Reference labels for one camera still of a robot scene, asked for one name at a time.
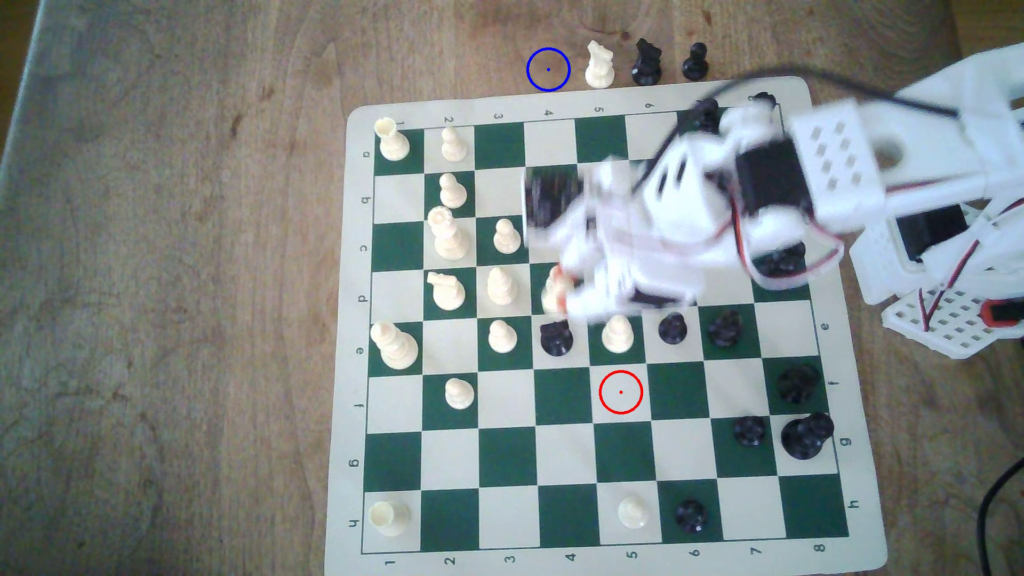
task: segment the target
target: captured chess piece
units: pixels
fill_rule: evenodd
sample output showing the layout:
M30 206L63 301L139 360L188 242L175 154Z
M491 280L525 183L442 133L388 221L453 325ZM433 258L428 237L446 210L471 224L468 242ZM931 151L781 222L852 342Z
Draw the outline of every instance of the captured chess piece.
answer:
M637 61L633 81L638 86L653 86L662 80L662 49L641 38L637 41Z
M565 356L572 349L572 332L569 321L552 322L541 325L541 348L550 356Z
M703 80L708 76L708 46L703 42L694 42L690 46L690 57L683 60L683 76L687 80Z
M828 414L815 412L782 426L782 448L798 460L809 460L821 452L821 447L831 438L834 431L836 424Z

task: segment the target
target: red circle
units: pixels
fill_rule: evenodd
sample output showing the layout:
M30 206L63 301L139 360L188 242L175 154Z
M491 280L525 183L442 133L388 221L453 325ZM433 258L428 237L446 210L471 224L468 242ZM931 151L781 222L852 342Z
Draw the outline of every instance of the red circle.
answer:
M608 405L604 403L604 392L603 392L604 382L615 374L629 374L630 376L633 376L633 379L637 381L637 385L640 386L640 399L637 400L636 406L630 408L629 410L624 410L622 412L618 410L612 410L611 408L608 408ZM601 380L601 385L597 386L597 399L601 401L601 406L604 406L604 408L608 412L611 412L612 414L629 414L630 412L636 410L637 408L640 408L640 403L643 402L643 384L640 383L640 378L637 378L637 375L634 374L633 372L630 372L629 370L615 370L614 372L608 372L608 375Z

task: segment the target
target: robotic arm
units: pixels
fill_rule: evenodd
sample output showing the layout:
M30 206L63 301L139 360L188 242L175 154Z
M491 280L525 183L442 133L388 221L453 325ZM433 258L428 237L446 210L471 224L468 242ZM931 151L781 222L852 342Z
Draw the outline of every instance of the robotic arm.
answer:
M699 129L677 127L639 171L527 169L525 241L561 255L549 313L691 304L715 266L800 286L838 265L839 235L862 230L850 255L864 300L901 297L885 326L951 358L1024 336L1024 110L1010 109L1024 44L895 97L815 107L784 131L759 96L720 121L714 99L698 102Z

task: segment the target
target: green square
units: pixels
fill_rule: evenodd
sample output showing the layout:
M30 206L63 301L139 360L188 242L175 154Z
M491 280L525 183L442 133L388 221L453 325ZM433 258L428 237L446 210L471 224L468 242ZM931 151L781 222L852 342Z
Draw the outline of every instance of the green square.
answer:
M516 344L512 352L498 354L487 343L490 333L490 323L504 320L515 330ZM534 367L534 334L532 323L528 316L513 318L478 318L476 319L476 359L477 370L528 370Z
M654 420L708 418L708 382L702 362L648 364L650 417Z
M524 264L529 261L529 252L521 244L519 249L511 254L503 254L495 248L495 227L502 218L511 220L512 227L519 233L519 238L522 238L522 215L476 218L476 265Z
M475 488L424 490L420 494L420 519L421 551L480 547L480 498Z
M594 424L598 482L654 480L650 422Z
M373 340L370 340L370 358L367 360L367 372L370 377L374 376L398 376L401 374L420 374L423 372L423 323L422 322L395 322L395 327L398 330L409 334L416 340L416 345L420 348L416 356L416 362L412 364L409 368L404 370L392 370L384 361L381 360L381 349L377 347L377 344ZM367 335L370 335L370 329L367 329Z
M380 136L374 136L374 175L390 176L392 174L419 174L423 172L423 129L415 128L398 131L409 138L409 154L406 158L392 162L381 155Z
M639 316L628 317L633 325L633 346L623 354L608 352L601 342L601 331L604 322L587 326L587 344L590 346L590 364L592 366L607 366L609 364L643 364L646 355L643 348L643 321Z
M476 178L475 172L452 172L456 181L466 187L466 203L452 210L456 218L472 218L476 215ZM424 174L423 176L423 219L435 206L441 204L441 174Z
M449 378L466 380L477 393L476 372L468 374L431 374L423 377L423 429L451 430L476 427L476 407L474 402L463 410L456 410L444 400L444 384Z
M712 343L711 337L708 336L708 327L722 313L729 310L738 312L739 320L742 322L739 341L728 347L717 346ZM754 315L754 304L699 306L697 307L697 316L700 318L700 337L703 339L705 360L734 360L737 358L759 358L761 356L761 340L758 337L758 321Z
M373 272L423 269L423 222L374 224Z
M590 369L534 371L537 424L580 424L592 421Z
M473 145L477 170L526 165L521 122L477 125L473 128Z
M567 484L538 486L541 547L599 546L597 486Z
M839 475L778 479L786 538L845 538L846 502Z
M537 433L521 428L480 428L480 487L537 484Z
M705 506L708 522L703 530L692 534L676 524L676 506L687 500L696 500ZM662 541L721 542L722 511L718 503L717 480L673 480L657 483L658 512L662 518Z
M713 418L711 421L718 478L775 476L775 449L772 448L771 422L768 416L764 416L764 441L758 446L739 444L732 435L733 420L735 418Z
M529 264L529 313L540 316L544 314L544 306L541 305L541 290L548 282L548 275L551 269L555 268L555 262L545 262L542 264Z
M420 489L420 433L367 435L364 492Z
M461 306L446 311L434 303L434 287L427 284L427 274L436 272L459 279L466 289L466 301ZM476 269L455 268L445 270L423 271L423 320L450 320L453 318L476 318Z
M577 162L601 162L609 156L629 158L626 117L577 118Z
M762 358L761 363L765 369L765 387L768 392L768 411L771 414L809 414L811 412L828 412L828 399L825 396L824 372L821 369L821 358L808 356L803 358ZM776 380L782 372L794 366L807 364L817 370L821 375L811 398L803 404L791 404L778 395Z

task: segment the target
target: black cable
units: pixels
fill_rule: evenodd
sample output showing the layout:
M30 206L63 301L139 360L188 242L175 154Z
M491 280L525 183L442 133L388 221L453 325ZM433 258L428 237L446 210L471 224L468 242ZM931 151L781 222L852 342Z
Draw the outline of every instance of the black cable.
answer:
M1002 476L985 493L985 497L981 499L981 506L978 507L978 559L981 561L982 576L992 576L992 569L988 566L988 547L985 545L985 517L988 516L988 506L995 499L999 490L1010 482L1014 475L1021 471L1021 468L1024 468L1024 458L1017 460L1016 464L1002 472Z

